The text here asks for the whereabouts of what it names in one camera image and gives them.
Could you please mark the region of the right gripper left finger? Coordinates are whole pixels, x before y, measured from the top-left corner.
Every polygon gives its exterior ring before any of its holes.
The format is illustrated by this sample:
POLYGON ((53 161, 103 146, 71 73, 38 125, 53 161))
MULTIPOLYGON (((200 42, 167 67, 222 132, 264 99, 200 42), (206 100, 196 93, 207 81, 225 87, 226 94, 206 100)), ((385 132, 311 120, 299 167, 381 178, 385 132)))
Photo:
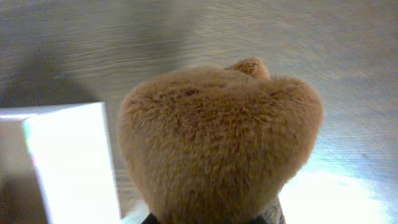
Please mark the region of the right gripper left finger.
POLYGON ((160 224, 160 222, 153 213, 150 213, 145 217, 141 224, 160 224))

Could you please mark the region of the brown plush animal toy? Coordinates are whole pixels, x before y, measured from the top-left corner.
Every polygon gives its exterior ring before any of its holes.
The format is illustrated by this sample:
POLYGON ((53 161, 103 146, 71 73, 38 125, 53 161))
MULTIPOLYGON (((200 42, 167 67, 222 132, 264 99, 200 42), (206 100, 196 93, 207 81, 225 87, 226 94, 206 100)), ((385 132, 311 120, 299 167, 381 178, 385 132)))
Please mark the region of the brown plush animal toy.
POLYGON ((285 223, 279 193, 322 122, 314 87, 252 57, 142 82, 121 103, 118 144, 160 223, 285 223))

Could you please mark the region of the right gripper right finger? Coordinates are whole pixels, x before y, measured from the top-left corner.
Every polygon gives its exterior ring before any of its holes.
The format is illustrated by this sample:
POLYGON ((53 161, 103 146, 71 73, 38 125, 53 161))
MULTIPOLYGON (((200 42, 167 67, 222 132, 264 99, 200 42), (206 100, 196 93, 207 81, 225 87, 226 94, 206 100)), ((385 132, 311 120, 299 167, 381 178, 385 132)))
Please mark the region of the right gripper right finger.
POLYGON ((252 220, 249 220, 247 224, 269 224, 264 216, 260 215, 252 220))

